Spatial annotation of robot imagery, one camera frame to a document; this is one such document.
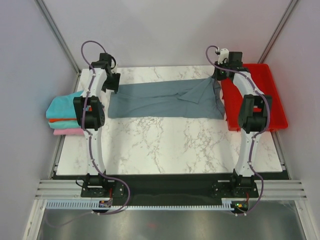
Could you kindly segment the grey-blue t shirt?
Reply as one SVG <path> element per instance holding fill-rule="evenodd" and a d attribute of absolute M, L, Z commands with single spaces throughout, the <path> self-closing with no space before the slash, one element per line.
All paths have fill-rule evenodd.
<path fill-rule="evenodd" d="M 123 84 L 111 93 L 107 115 L 117 118 L 189 118 L 223 120 L 221 86 L 212 77 Z"/>

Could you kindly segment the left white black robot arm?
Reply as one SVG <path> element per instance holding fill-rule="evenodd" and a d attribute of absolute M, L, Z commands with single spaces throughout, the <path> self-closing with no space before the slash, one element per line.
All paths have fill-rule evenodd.
<path fill-rule="evenodd" d="M 101 92 L 107 90 L 115 94 L 119 90 L 120 74 L 115 70 L 116 60 L 103 52 L 99 60 L 89 65 L 89 79 L 83 93 L 73 98 L 73 106 L 77 123 L 83 130 L 87 146 L 87 174 L 82 179 L 82 189 L 92 191 L 99 197 L 106 196 L 110 185 L 101 175 L 106 171 L 102 157 L 102 128 L 106 116 L 100 100 Z"/>

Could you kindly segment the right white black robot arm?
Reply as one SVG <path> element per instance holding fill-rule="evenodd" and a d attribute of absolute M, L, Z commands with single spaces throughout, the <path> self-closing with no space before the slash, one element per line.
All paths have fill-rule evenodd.
<path fill-rule="evenodd" d="M 240 197 L 247 189 L 255 188 L 254 163 L 261 135 L 270 125 L 272 97 L 254 83 L 250 71 L 243 66 L 241 52 L 217 47 L 215 54 L 218 60 L 214 62 L 214 79 L 230 79 L 242 96 L 237 120 L 241 132 L 240 152 L 229 184 L 230 193 Z"/>

